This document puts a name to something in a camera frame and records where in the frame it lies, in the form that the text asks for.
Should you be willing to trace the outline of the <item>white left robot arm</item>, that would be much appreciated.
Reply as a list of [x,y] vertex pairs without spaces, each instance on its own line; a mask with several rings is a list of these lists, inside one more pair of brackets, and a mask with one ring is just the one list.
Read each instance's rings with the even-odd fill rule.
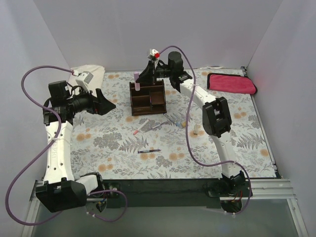
[[51,212],[60,212],[85,206],[87,196],[101,197],[105,191],[99,172],[92,172],[75,179],[71,167],[71,134],[75,114],[86,111],[105,115],[116,106],[107,100],[102,90],[78,86],[79,94],[72,96],[66,81],[57,81],[48,86],[50,98],[45,102],[49,111],[43,112],[43,122],[48,142],[46,172],[43,184],[36,187],[36,197]]

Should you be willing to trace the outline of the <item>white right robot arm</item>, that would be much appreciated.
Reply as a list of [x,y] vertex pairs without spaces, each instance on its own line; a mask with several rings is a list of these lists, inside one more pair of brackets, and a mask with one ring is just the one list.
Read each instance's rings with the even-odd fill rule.
[[153,85],[157,79],[168,78],[174,89],[188,96],[190,103],[195,103],[201,108],[203,129],[213,140],[220,159],[218,164],[222,169],[224,192],[229,196],[237,195],[245,184],[245,173],[237,164],[231,143],[232,119],[227,100],[224,97],[212,96],[197,85],[196,75],[189,75],[184,70],[181,53],[170,52],[167,64],[159,57],[157,50],[150,49],[149,62],[136,83]]

